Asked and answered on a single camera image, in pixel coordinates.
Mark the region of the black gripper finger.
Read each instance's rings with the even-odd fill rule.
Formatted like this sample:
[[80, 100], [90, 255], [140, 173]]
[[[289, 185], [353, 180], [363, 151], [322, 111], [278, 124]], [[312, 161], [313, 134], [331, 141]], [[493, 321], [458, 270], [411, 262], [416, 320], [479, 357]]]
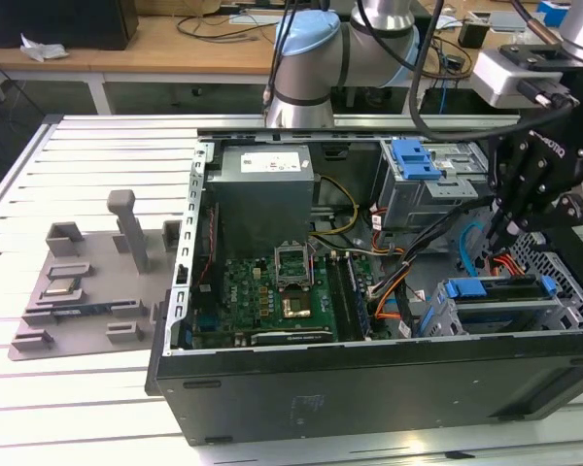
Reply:
[[492, 215], [487, 223], [486, 239], [490, 251], [497, 251], [505, 247], [508, 236], [507, 229], [512, 221], [513, 193], [511, 188], [511, 162], [514, 155], [514, 140], [504, 136], [494, 138], [489, 142], [490, 158], [488, 182], [494, 196], [491, 205]]
[[564, 193], [550, 203], [529, 203], [520, 212], [512, 208], [502, 213], [500, 247], [507, 249], [525, 233], [583, 225], [583, 192]]

